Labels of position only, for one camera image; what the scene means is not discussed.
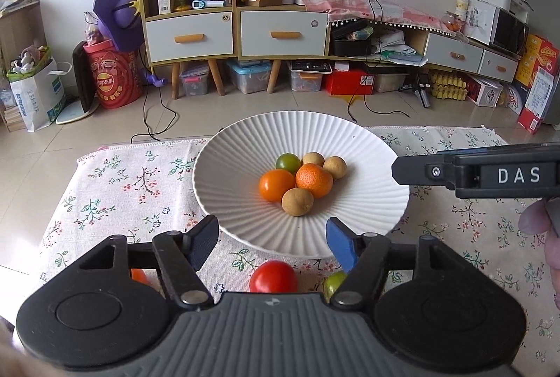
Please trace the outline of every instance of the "ribbed plate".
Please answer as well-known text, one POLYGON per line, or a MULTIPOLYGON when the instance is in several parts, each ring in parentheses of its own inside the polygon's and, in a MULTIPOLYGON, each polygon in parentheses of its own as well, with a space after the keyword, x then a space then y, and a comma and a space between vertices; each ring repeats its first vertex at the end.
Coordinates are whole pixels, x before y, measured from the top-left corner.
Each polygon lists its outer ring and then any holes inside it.
POLYGON ((300 258, 332 256, 327 219, 338 217, 354 232, 388 233, 407 207, 409 188, 391 176, 397 155, 379 137, 341 118, 308 111, 278 111, 238 121, 202 149, 192 176, 206 214, 247 246, 300 258), (290 217, 259 195, 260 177, 278 156, 317 151, 340 156, 348 174, 316 200, 310 214, 290 217))

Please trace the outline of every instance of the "orange tomato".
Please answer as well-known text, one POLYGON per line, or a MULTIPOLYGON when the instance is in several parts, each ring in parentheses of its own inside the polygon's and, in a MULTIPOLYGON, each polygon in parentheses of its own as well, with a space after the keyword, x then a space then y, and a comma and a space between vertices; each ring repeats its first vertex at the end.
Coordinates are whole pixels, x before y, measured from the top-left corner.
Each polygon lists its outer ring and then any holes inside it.
POLYGON ((269 202, 281 202, 290 189, 296 187, 296 178, 287 170, 271 170, 261 176, 259 181, 260 196, 269 202))
POLYGON ((133 268, 131 270, 131 278, 133 281, 142 282, 142 284, 149 285, 146 273, 144 272, 144 270, 140 270, 139 268, 133 268))
POLYGON ((313 198, 321 198, 332 189, 333 177, 323 167, 314 163, 305 163, 296 173, 296 184, 299 188, 311 192, 313 198))

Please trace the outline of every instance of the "drawer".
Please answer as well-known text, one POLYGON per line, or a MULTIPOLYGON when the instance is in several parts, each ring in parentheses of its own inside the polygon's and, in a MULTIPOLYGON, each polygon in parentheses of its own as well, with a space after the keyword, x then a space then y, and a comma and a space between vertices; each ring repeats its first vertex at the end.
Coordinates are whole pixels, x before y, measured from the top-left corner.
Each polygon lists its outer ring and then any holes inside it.
POLYGON ((241 12, 241 56, 323 56, 327 14, 301 11, 241 12))
POLYGON ((477 73, 483 51, 474 45, 430 33, 424 56, 431 64, 477 73))
POLYGON ((517 61, 485 50, 478 74, 511 83, 517 70, 517 61))
POLYGON ((165 18, 146 23, 151 62, 233 54, 231 12, 165 18))

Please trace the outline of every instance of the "wooden cabinet leg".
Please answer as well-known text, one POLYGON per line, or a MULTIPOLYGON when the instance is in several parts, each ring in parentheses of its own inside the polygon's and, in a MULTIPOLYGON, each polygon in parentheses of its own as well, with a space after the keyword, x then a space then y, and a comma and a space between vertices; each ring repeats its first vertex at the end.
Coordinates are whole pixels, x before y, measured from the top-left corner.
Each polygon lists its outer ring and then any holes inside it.
POLYGON ((181 63, 173 63, 173 70, 171 72, 171 98, 173 100, 178 99, 179 97, 179 84, 181 83, 181 79, 179 78, 181 74, 181 63))
POLYGON ((268 80, 267 92, 273 93, 274 87, 276 86, 276 80, 278 80, 278 73, 280 72, 280 65, 282 64, 281 59, 275 59, 272 62, 271 77, 268 80))
POLYGON ((208 60, 208 66, 210 66, 210 72, 212 72, 212 78, 216 84, 216 89, 220 96, 225 96, 226 90, 223 88, 222 76, 219 74, 218 63, 215 59, 208 60))

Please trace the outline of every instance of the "green fruit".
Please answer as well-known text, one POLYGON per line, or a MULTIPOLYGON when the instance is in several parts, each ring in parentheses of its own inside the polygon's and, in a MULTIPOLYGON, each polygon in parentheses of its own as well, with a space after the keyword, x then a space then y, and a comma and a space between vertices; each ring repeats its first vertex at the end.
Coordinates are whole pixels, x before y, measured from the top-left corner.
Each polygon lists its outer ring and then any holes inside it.
POLYGON ((342 285, 345 279, 346 273, 344 271, 337 271, 323 281, 323 295, 327 302, 330 301, 330 297, 334 295, 334 292, 338 290, 338 287, 342 285))
POLYGON ((282 154, 282 156, 278 157, 278 159, 276 160, 276 168, 287 170, 294 176, 296 175, 300 167, 300 158, 292 153, 282 154))

